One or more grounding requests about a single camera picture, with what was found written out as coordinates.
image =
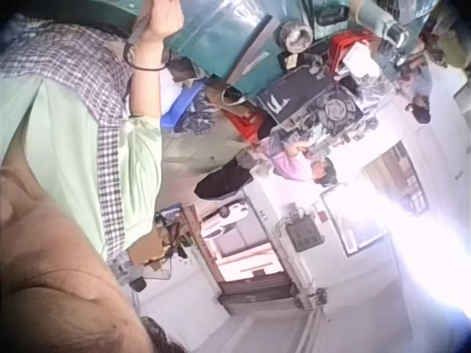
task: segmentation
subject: red container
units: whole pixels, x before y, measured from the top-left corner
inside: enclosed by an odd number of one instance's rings
[[[265,115],[261,112],[254,112],[250,117],[240,117],[227,110],[222,110],[241,136],[248,142],[258,142],[257,132],[265,121]]]
[[[339,63],[344,59],[353,44],[362,40],[371,43],[375,39],[378,39],[378,37],[367,29],[346,31],[330,37],[329,60],[327,62],[330,72],[335,73],[337,71]]]

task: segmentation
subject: white car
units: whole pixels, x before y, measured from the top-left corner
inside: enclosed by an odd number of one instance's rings
[[[236,223],[249,214],[249,206],[245,200],[235,200],[207,215],[201,222],[201,236],[214,239],[229,232]]]

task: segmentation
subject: light green shirt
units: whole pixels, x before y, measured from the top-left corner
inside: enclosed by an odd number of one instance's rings
[[[106,260],[97,185],[98,124],[68,88],[41,76],[0,84],[0,158],[31,107],[25,155],[55,204],[75,220]],[[156,118],[127,119],[119,137],[124,248],[149,233],[161,183],[162,136]]]

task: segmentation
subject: checkered apron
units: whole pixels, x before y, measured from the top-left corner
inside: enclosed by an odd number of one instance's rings
[[[95,29],[17,17],[21,31],[0,56],[0,77],[41,75],[75,91],[99,125],[97,170],[107,259],[123,249],[124,220],[118,169],[123,97],[131,70],[113,50],[117,36]]]

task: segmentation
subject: black bracelet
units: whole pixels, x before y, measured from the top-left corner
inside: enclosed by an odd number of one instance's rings
[[[124,62],[128,64],[129,67],[133,68],[134,70],[157,72],[157,71],[165,70],[167,68],[167,63],[163,64],[162,68],[140,68],[139,66],[134,65],[133,63],[131,63],[131,60],[130,60],[131,48],[132,48],[131,43],[126,42],[126,44],[124,44],[123,59],[124,59]]]

